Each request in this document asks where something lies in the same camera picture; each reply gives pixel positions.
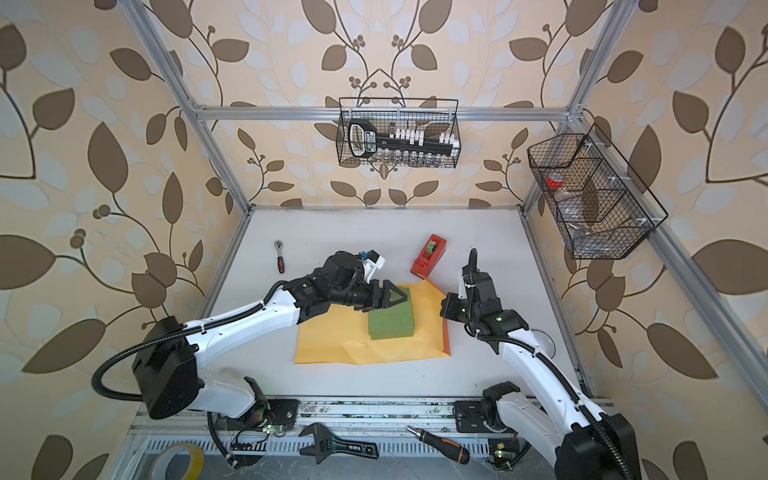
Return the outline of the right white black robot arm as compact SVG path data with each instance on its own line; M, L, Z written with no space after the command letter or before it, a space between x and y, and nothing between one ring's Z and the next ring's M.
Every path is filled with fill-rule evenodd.
M641 478L631 424L606 413L557 367L522 316L503 308L488 273L465 266L458 292L441 307L444 319L463 323L522 381L502 385L500 394L486 393L492 428L520 434L559 479Z

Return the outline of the yellow orange wrapping paper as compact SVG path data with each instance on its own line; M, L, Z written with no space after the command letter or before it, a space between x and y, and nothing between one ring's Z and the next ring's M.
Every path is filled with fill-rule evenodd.
M411 293L415 320L412 337L372 340L368 313L334 305L328 313L300 326L295 362L370 365L448 357L449 332L440 316L445 294L427 280L402 287Z

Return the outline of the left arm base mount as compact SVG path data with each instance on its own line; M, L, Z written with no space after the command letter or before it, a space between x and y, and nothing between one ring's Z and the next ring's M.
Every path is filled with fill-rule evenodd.
M250 377L244 380L254 394L255 403L240 417L226 419L228 430L273 432L278 436L293 428L298 416L298 399L269 400L258 383Z

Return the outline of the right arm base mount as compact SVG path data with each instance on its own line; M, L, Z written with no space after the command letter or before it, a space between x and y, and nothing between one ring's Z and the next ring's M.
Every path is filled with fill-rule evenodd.
M502 423L497 402L507 394L520 393L520 388L511 381L501 382L482 391L479 400L457 400L452 414L459 433L512 435L516 431Z

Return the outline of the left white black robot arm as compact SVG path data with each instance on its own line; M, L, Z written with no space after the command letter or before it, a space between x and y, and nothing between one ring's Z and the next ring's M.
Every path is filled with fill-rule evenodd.
M407 293L375 278L384 263L375 251L338 251L310 274L276 282L251 304L186 323L167 317L143 342L99 366L91 387L105 398L144 404L153 419L193 410L260 421L267 401L257 382L213 372L211 364L262 336L321 316L333 305L367 313L407 302Z

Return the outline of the green gift box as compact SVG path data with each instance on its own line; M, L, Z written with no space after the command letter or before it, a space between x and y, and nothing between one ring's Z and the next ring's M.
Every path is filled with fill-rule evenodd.
M396 294L397 305L368 313L368 333L372 340L389 340L412 337L415 320L410 289L402 287L405 294Z

